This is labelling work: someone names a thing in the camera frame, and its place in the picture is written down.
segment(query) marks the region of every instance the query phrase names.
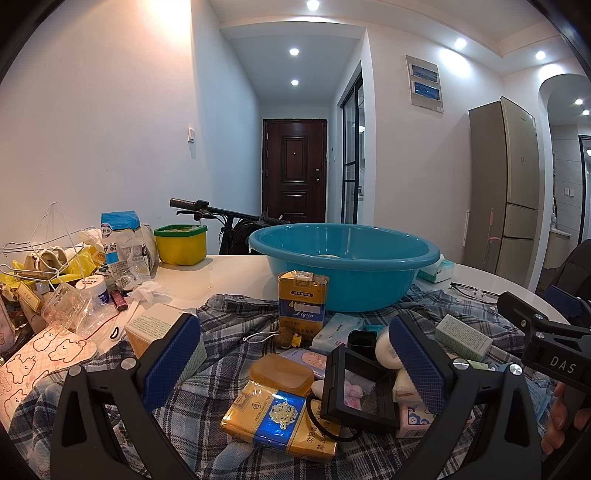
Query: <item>eyeglasses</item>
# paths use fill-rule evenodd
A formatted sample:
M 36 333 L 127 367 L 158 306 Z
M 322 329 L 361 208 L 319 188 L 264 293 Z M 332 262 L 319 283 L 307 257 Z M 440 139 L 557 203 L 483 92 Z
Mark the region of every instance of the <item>eyeglasses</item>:
M 486 303 L 487 305 L 496 305 L 497 300 L 499 299 L 498 294 L 480 290 L 478 288 L 471 287 L 470 285 L 462 285 L 461 283 L 451 282 L 449 284 L 450 288 L 453 288 L 458 293 L 461 293 L 465 297 L 468 297 L 471 300 L 476 300 L 481 303 Z

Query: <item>green lid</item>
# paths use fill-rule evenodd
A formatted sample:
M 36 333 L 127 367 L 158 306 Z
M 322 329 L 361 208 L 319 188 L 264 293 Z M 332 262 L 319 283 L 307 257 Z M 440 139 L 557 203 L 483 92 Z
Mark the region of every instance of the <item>green lid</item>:
M 206 225 L 167 225 L 154 230 L 155 236 L 193 236 L 207 232 Z

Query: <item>blue rubber pad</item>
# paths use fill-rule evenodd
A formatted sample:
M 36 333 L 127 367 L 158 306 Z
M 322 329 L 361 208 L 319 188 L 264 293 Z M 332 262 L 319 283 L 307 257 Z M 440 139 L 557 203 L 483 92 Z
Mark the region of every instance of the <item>blue rubber pad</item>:
M 559 290 L 555 286 L 550 286 L 546 289 L 544 292 L 544 300 L 568 317 L 578 317 L 583 313 L 581 304 L 576 297 Z
M 427 352 L 400 317 L 392 319 L 388 335 L 425 406 L 433 413 L 441 412 L 447 403 L 443 376 Z
M 164 406 L 201 338 L 201 325 L 191 316 L 160 355 L 144 382 L 146 410 Z

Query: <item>pink cartoon box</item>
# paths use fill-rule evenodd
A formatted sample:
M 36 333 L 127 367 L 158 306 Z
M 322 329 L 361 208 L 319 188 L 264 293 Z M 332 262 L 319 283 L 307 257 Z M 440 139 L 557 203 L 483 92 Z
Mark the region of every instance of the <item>pink cartoon box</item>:
M 422 403 L 399 403 L 400 408 L 400 428 L 396 432 L 397 438 L 418 438 L 427 433 L 427 429 L 433 424 L 436 413 L 432 413 Z M 466 427 L 470 425 L 476 416 L 474 411 L 470 411 L 470 418 L 466 422 Z
M 4 427 L 8 430 L 19 403 L 42 378 L 87 360 L 95 352 L 94 343 L 75 333 L 59 335 L 47 327 L 35 335 L 0 367 L 0 421 Z

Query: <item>black jacket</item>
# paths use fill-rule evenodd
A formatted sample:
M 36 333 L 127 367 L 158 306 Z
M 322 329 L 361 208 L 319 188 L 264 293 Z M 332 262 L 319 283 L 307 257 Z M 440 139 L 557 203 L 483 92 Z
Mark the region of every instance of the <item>black jacket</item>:
M 570 253 L 550 285 L 583 300 L 591 300 L 591 240 L 585 240 Z

